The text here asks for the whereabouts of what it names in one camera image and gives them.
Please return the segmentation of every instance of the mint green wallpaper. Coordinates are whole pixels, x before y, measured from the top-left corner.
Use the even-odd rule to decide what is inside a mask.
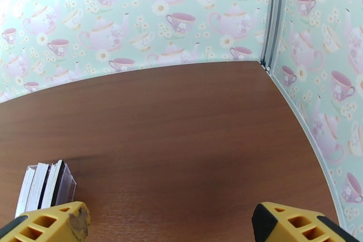
[[[257,60],[269,0],[0,0],[0,102],[127,70]]]
[[[363,240],[363,0],[287,0],[273,76],[327,166],[342,225]]]

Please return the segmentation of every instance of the brown wooden surface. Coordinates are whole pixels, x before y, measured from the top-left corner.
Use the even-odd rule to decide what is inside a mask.
[[[251,242],[257,203],[325,213],[308,140],[257,62],[103,76],[0,104],[0,224],[28,164],[64,159],[89,242]]]

